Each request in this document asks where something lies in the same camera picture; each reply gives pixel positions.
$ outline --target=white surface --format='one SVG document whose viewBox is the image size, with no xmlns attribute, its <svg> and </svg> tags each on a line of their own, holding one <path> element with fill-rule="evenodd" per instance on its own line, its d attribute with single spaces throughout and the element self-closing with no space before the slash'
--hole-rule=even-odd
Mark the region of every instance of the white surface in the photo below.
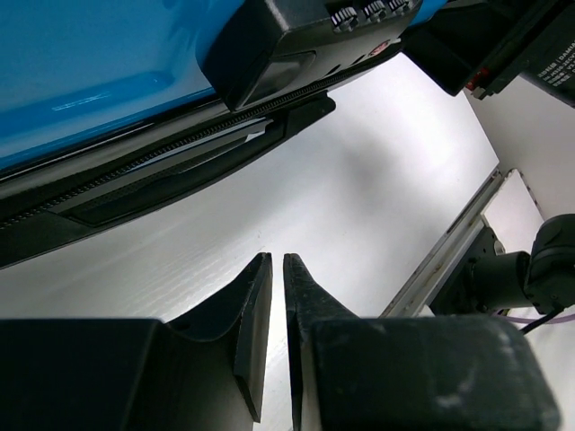
<svg viewBox="0 0 575 431">
<path fill-rule="evenodd" d="M 517 78 L 501 94 L 470 97 L 501 168 L 519 168 L 544 218 L 575 212 L 575 110 Z"/>
<path fill-rule="evenodd" d="M 517 171 L 508 177 L 484 217 L 507 252 L 530 252 L 544 221 Z M 574 313 L 575 307 L 571 307 L 562 316 Z M 541 317 L 535 308 L 516 309 L 511 315 L 528 319 Z M 544 325 L 530 332 L 527 339 L 562 410 L 562 430 L 575 430 L 572 407 L 575 406 L 575 321 Z"/>
<path fill-rule="evenodd" d="M 531 253 L 535 236 L 544 221 L 518 170 L 508 174 L 482 216 L 507 253 Z"/>
<path fill-rule="evenodd" d="M 171 319 L 274 258 L 263 422 L 291 424 L 281 260 L 299 253 L 353 312 L 377 316 L 491 174 L 463 95 L 406 57 L 332 93 L 338 109 L 258 162 L 157 213 L 0 273 L 0 315 Z"/>
<path fill-rule="evenodd" d="M 423 308 L 421 309 L 417 317 L 435 317 L 435 314 L 433 313 L 433 311 L 431 311 L 431 309 L 427 305 L 423 305 Z"/>
</svg>

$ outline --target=white wall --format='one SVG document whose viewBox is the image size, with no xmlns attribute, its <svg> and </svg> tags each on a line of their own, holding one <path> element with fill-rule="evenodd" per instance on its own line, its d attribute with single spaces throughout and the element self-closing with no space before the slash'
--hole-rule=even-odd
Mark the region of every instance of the white wall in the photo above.
<svg viewBox="0 0 575 431">
<path fill-rule="evenodd" d="M 501 94 L 468 94 L 500 166 L 519 168 L 544 218 L 575 213 L 575 110 L 517 78 Z"/>
</svg>

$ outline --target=white floor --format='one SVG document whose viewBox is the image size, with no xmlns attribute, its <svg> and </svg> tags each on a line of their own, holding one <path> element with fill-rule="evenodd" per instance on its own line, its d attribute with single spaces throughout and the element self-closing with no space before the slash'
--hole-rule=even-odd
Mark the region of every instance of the white floor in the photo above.
<svg viewBox="0 0 575 431">
<path fill-rule="evenodd" d="M 379 315 L 497 158 L 466 98 L 406 57 L 334 92 L 338 109 L 258 162 L 133 223 L 0 272 L 0 316 L 171 319 L 258 251 L 275 259 L 263 420 L 291 427 L 281 260 Z"/>
</svg>

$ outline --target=sticker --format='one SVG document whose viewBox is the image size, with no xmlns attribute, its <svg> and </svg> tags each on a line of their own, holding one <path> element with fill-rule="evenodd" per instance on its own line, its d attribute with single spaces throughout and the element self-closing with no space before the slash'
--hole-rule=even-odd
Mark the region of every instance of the sticker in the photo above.
<svg viewBox="0 0 575 431">
<path fill-rule="evenodd" d="M 553 87 L 559 87 L 575 75 L 575 40 L 537 77 Z"/>
<path fill-rule="evenodd" d="M 373 51 L 371 51 L 371 52 L 369 53 L 369 56 L 368 56 L 368 57 L 373 57 L 373 56 L 376 56 L 376 55 L 378 55 L 378 54 L 381 54 L 382 52 L 385 51 L 385 49 L 386 49 L 387 47 L 389 47 L 389 40 L 386 40 L 386 41 L 385 41 L 384 43 L 382 43 L 381 45 L 377 45 L 377 47 L 376 47 Z"/>
</svg>

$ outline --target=black plastic housing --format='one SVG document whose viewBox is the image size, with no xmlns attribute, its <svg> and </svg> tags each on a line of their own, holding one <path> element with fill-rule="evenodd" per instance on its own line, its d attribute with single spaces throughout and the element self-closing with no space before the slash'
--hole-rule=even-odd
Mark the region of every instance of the black plastic housing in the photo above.
<svg viewBox="0 0 575 431">
<path fill-rule="evenodd" d="M 403 33 L 421 3 L 246 0 L 201 69 L 227 107 L 239 110 L 379 54 Z M 370 11 L 377 7 L 384 9 L 374 17 Z"/>
<path fill-rule="evenodd" d="M 296 254 L 284 258 L 284 288 L 294 431 L 558 429 L 553 395 L 510 323 L 360 319 Z"/>
<path fill-rule="evenodd" d="M 406 33 L 404 52 L 452 95 L 467 87 L 484 99 L 523 75 L 573 106 L 574 23 L 572 0 L 488 0 L 466 7 L 448 4 L 429 22 Z M 570 76 L 554 79 L 561 72 Z"/>
<path fill-rule="evenodd" d="M 334 110 L 335 102 L 325 93 L 318 94 L 274 112 L 263 121 L 233 131 L 224 129 L 203 144 L 178 147 L 176 142 L 165 148 L 181 149 L 177 154 L 151 159 L 151 163 L 138 165 L 137 169 L 129 169 L 128 165 L 115 177 L 100 177 L 13 216 L 4 225 L 0 222 L 0 243 L 6 244 L 0 248 L 0 268 L 104 232 L 196 193 L 262 157 Z M 262 135 L 244 143 L 251 133 L 262 130 Z M 200 131 L 182 142 L 193 143 L 196 136 L 208 132 Z"/>
<path fill-rule="evenodd" d="M 173 321 L 0 320 L 0 429 L 252 431 L 271 255 Z"/>
<path fill-rule="evenodd" d="M 480 231 L 435 298 L 432 298 L 429 308 L 436 316 L 498 310 L 482 308 L 483 304 L 477 297 L 477 286 L 472 283 L 473 266 L 482 259 L 497 258 L 494 250 L 496 241 L 495 232 L 490 227 L 484 227 Z"/>
<path fill-rule="evenodd" d="M 558 215 L 539 230 L 525 292 L 541 314 L 575 303 L 574 214 Z"/>
<path fill-rule="evenodd" d="M 473 264 L 471 285 L 479 304 L 488 310 L 530 307 L 523 291 L 529 266 L 524 251 L 485 257 Z"/>
</svg>

